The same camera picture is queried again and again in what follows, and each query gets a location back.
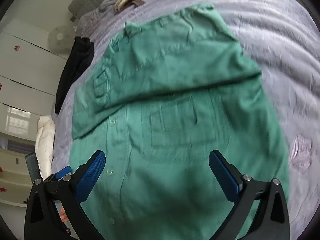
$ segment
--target bed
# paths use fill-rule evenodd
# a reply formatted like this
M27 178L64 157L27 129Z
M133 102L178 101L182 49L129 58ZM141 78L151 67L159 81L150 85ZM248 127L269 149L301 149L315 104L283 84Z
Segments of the bed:
M314 226L309 231L316 233L318 220L314 215L320 203L320 33L310 14L296 0L144 1L140 7L130 6L115 14L114 1L105 0L81 17L77 35L94 42L95 55L90 67L71 86L59 116L52 111L56 125L52 172L69 164L75 89L90 76L110 39L124 23L144 23L206 1L222 15L244 53L262 68L265 92L288 142L291 239L298 239L313 217L310 225ZM311 239L305 232L304 239Z

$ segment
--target screw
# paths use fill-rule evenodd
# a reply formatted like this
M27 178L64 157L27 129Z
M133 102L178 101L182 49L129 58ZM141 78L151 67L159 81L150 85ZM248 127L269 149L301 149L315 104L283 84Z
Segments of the screw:
M64 180L64 181L69 181L69 180L71 180L71 175L66 175L66 176L64 176L64 177L63 177L63 180Z
M251 177L250 175L248 175L248 174L244 174L244 175L243 175L243 178L244 178L246 181L252 180L252 177Z
M273 179L272 182L273 182L274 184L276 184L276 185L279 185L279 184L280 184L279 179Z
M41 183L41 179L36 179L36 180L35 180L35 184L36 184L36 185L39 185L40 183Z

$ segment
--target blue gripper pad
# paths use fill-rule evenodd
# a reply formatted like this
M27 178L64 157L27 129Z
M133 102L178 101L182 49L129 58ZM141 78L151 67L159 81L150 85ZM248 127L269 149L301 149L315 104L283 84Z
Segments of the blue gripper pad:
M64 167L61 171L58 171L55 177L56 179L62 179L65 175L67 175L70 172L71 172L71 167L67 166L67 167Z
M75 199L78 204L88 199L90 192L96 184L104 166L106 165L106 156L100 151L98 156L83 174L75 187Z
M227 199L236 203L239 200L239 185L215 152L209 155L209 166Z

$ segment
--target cabinet door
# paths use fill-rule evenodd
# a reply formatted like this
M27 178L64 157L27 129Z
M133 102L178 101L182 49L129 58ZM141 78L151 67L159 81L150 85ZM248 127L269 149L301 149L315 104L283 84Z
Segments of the cabinet door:
M49 33L45 30L39 29L33 25L30 25L26 22L23 22L19 19L13 18L8 22L4 27L3 32L10 34L14 37L27 41L31 44L34 44L42 49L50 51L51 53L63 57L66 60L69 57L70 51L56 51L50 50L48 45Z
M0 149L0 202L26 206L32 183L25 156Z
M0 76L0 103L37 115L51 113L54 96Z
M66 59L7 33L0 33L0 75L55 95Z

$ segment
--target shirt button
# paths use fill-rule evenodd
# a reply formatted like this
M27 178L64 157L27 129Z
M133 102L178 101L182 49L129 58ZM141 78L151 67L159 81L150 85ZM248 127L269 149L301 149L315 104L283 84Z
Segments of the shirt button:
M110 125L114 126L116 124L116 119L115 118L111 118L110 119Z
M111 176L111 174L113 173L113 169L112 168L108 168L106 171L106 175L107 176Z
M111 225L115 224L115 220L113 218L109 218L109 222L111 223Z

